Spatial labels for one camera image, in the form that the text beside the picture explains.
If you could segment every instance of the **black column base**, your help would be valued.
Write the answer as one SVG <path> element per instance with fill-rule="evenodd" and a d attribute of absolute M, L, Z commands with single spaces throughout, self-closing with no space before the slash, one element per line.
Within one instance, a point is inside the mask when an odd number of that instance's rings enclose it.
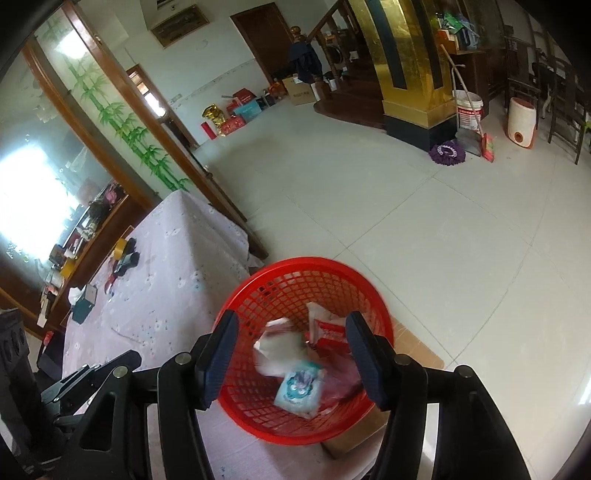
<path fill-rule="evenodd" d="M 447 140 L 454 139 L 457 131 L 455 116 L 431 128 L 420 127 L 388 115 L 384 115 L 384 124 L 386 133 L 390 137 L 410 143 L 425 152 L 431 150 L 433 145 L 439 145 Z"/>

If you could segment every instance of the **staircase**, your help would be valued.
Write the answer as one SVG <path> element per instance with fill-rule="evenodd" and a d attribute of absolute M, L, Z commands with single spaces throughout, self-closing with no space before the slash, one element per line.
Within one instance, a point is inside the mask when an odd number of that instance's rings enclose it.
<path fill-rule="evenodd" d="M 347 29 L 338 28 L 333 18 L 337 11 L 347 24 Z M 323 32 L 325 27 L 330 33 Z M 314 40 L 320 44 L 333 77 L 337 79 L 334 92 L 328 92 L 326 84 L 317 82 L 321 100 L 314 104 L 314 110 L 337 120 L 384 129 L 382 90 L 365 38 L 347 0 L 338 0 L 322 18 L 307 37 L 308 42 Z M 345 57 L 347 71 L 341 77 L 329 52 L 331 44 L 338 47 Z M 353 50 L 359 54 L 357 60 L 349 60 L 349 53 Z"/>

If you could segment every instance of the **yellow tape roll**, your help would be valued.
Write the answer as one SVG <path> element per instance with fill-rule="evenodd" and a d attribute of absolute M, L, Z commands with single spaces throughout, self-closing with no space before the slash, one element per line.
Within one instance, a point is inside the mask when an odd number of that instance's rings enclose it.
<path fill-rule="evenodd" d="M 64 266 L 61 268 L 60 273 L 61 276 L 64 278 L 70 278 L 72 273 L 74 272 L 74 267 L 76 266 L 76 262 L 72 258 L 67 258 L 64 262 Z"/>
<path fill-rule="evenodd" d="M 113 249 L 113 258 L 117 261 L 121 260 L 123 257 L 123 250 L 127 246 L 127 240 L 125 238 L 119 238 L 117 243 L 115 244 L 115 248 Z"/>

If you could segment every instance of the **red wastebasket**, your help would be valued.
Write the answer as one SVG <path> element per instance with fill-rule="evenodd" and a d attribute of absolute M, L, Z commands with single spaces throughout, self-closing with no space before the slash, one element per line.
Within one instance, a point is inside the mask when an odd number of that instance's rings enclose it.
<path fill-rule="evenodd" d="M 253 345 L 270 320 L 288 317 L 308 330 L 306 303 L 314 301 L 341 317 L 354 310 L 365 316 L 373 333 L 394 344 L 392 321 L 373 285 L 334 260 L 302 257 L 270 265 L 240 285 L 222 307 L 240 320 L 238 341 L 219 395 L 222 408 L 254 436 L 281 445 L 324 442 L 353 426 L 374 406 L 361 390 L 326 414 L 306 420 L 273 405 L 279 383 L 254 367 Z"/>

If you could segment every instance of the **bamboo decal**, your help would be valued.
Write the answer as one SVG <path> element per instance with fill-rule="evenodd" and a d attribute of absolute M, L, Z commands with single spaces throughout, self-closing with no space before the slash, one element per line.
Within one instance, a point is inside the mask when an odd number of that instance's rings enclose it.
<path fill-rule="evenodd" d="M 60 21 L 47 21 L 47 32 L 43 35 L 44 41 L 51 41 L 53 47 L 69 35 L 73 30 L 64 28 Z M 178 179 L 171 170 L 171 158 L 164 153 L 162 148 L 147 144 L 146 136 L 148 129 L 142 124 L 128 105 L 123 102 L 110 102 L 104 92 L 104 87 L 109 86 L 109 80 L 102 69 L 95 62 L 94 58 L 86 52 L 80 60 L 72 60 L 63 52 L 58 51 L 68 71 L 74 76 L 76 84 L 73 90 L 81 90 L 81 99 L 94 105 L 98 111 L 98 121 L 101 125 L 109 125 L 115 135 L 119 137 L 130 150 L 139 158 L 143 166 L 148 167 L 151 175 L 156 176 L 166 188 L 188 191 L 187 186 L 191 180 L 187 178 Z"/>

